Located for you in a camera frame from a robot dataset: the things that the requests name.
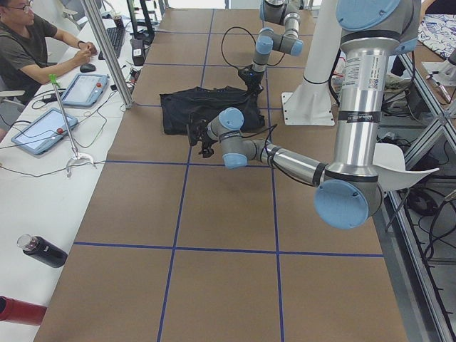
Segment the computer mouse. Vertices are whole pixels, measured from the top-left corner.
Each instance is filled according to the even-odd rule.
[[[79,68],[79,71],[81,73],[90,73],[91,71],[95,71],[95,70],[97,70],[97,68],[93,64],[90,64],[90,63],[83,64]]]

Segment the eyeglasses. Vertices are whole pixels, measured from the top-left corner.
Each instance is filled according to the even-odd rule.
[[[10,6],[5,6],[5,7],[8,9],[21,9],[22,11],[25,12],[25,14],[27,14],[30,11],[32,6],[33,6],[33,0],[30,0],[28,2],[28,4],[25,5],[24,7],[10,7]]]

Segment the white desk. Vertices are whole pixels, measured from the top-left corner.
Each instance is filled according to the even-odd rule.
[[[85,25],[79,38],[93,41],[89,24]],[[129,37],[126,36],[118,59],[121,67],[127,65],[123,69],[125,76],[130,71],[130,65],[126,61],[131,62],[128,40]],[[75,48],[69,48],[62,60],[71,58],[76,51]],[[105,61],[99,61],[97,56],[92,57],[91,63],[97,67],[95,73],[109,74]],[[58,82],[66,87],[78,72],[77,68],[60,77]],[[48,89],[52,89],[51,85],[44,85],[38,92]],[[88,110],[97,108],[110,93],[108,86],[101,99]],[[34,110],[29,105],[19,120],[32,121],[43,110],[51,107],[58,108],[58,104],[50,103],[42,110]],[[67,113],[81,121],[88,110],[68,109]],[[115,94],[100,111],[108,119],[103,132],[89,148],[78,148],[81,152],[92,155],[96,162],[106,159],[122,120],[123,103],[120,96]],[[102,124],[103,119],[97,114],[93,115],[75,128],[75,139],[82,145],[88,145]],[[11,129],[0,147],[13,145],[11,137],[16,133],[17,130]],[[40,175],[64,168],[72,156],[71,144],[66,137],[40,157],[17,147],[1,149],[0,163],[12,170]],[[62,268],[53,269],[26,256],[16,246],[16,240],[24,233],[39,235],[69,252],[102,169],[103,164],[96,165],[96,168],[84,165],[74,168],[70,178],[66,177],[66,171],[33,178],[0,169],[0,296],[48,305]],[[38,327],[35,326],[0,322],[0,341],[29,342],[34,339],[37,330]]]

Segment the red cylinder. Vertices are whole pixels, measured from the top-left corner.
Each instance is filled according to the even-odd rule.
[[[0,321],[39,326],[46,307],[0,296]]]

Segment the blue tablet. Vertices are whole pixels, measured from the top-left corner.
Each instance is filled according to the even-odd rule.
[[[106,86],[108,75],[78,73],[62,95],[62,103],[71,107],[91,107]]]
[[[78,123],[78,119],[66,114],[70,128]],[[22,150],[32,155],[40,155],[53,147],[66,132],[62,112],[51,108],[30,125],[21,129],[21,132],[12,137],[11,141]]]

